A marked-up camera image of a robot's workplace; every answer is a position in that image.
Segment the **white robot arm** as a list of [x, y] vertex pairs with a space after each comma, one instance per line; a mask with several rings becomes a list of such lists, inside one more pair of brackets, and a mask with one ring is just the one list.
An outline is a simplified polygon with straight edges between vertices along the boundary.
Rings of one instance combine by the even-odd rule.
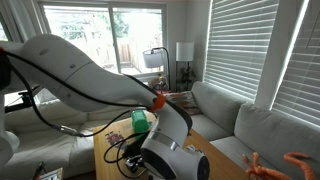
[[140, 154], [155, 175], [174, 180], [208, 180], [210, 165], [199, 150], [183, 148], [192, 127], [190, 115], [130, 75], [109, 72], [63, 38], [42, 34], [24, 43], [1, 43], [1, 91], [41, 85], [69, 107], [92, 112], [133, 99], [158, 115]]

